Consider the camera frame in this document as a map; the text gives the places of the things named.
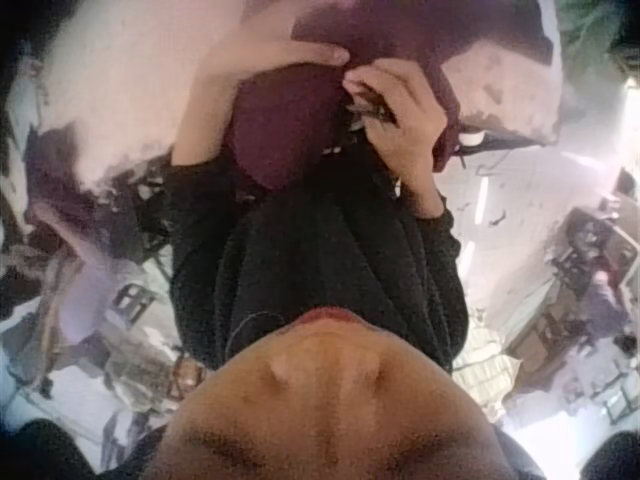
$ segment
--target maroon fabric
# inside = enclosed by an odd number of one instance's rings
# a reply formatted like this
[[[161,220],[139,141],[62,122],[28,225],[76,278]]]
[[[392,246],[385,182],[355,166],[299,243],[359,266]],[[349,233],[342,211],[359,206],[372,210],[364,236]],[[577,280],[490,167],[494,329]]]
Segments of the maroon fabric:
[[[248,15],[273,1],[250,0]],[[238,165],[272,190],[300,178],[343,135],[350,102],[341,86],[346,69],[381,57],[423,67],[448,118],[434,149],[434,168],[441,171],[457,144],[459,105],[440,66],[481,38],[546,63],[553,48],[535,0],[360,0],[350,10],[328,7],[306,17],[293,38],[342,45],[352,59],[344,69],[289,67],[241,88],[228,142]]]

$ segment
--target hand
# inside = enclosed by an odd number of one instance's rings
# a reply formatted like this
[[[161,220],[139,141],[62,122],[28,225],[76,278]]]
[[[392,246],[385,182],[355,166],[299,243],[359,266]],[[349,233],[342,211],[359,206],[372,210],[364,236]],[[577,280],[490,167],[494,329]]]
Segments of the hand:
[[[336,45],[297,42],[298,18],[320,7],[349,7],[354,0],[280,0],[216,43],[202,60],[196,79],[237,84],[258,73],[300,63],[342,66],[349,52]]]
[[[353,1],[281,0],[209,49],[198,67],[171,163],[197,165],[218,156],[242,80],[299,63],[346,64],[349,52],[341,47],[290,38],[301,16],[321,6],[348,7]]]
[[[410,196],[427,207],[421,216],[439,216],[444,208],[433,179],[432,152],[447,117],[422,68],[408,60],[379,59],[347,72],[343,86],[356,103],[367,103],[361,96],[367,88],[382,96],[397,125],[363,117],[367,138]]]

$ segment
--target black sweater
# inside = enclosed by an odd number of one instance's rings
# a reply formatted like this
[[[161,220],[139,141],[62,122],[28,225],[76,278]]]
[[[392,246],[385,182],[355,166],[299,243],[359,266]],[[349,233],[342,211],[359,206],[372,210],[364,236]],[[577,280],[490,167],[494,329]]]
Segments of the black sweater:
[[[416,219],[362,147],[243,210],[233,163],[225,153],[167,181],[171,299],[191,355],[216,369],[298,315],[339,306],[450,371],[468,316],[449,211]]]

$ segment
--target nose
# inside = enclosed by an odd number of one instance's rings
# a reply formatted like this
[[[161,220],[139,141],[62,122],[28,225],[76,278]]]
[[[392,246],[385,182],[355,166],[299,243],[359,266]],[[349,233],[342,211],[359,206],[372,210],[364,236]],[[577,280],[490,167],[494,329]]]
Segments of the nose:
[[[298,401],[329,397],[340,403],[370,398],[380,376],[381,357],[341,335],[302,339],[270,361],[273,376]]]

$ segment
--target person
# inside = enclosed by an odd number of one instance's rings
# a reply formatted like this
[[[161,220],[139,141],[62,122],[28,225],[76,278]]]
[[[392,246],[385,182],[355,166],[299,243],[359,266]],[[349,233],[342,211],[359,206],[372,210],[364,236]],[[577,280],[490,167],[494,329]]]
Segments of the person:
[[[171,297],[185,348],[215,373],[175,413],[144,478],[515,478],[448,374],[468,316],[432,173],[446,119],[417,64],[348,70],[354,102],[375,91],[395,124],[364,117],[367,143],[236,201],[224,140],[241,83],[348,62],[338,46],[287,40],[317,3],[267,8],[196,74],[167,181]]]

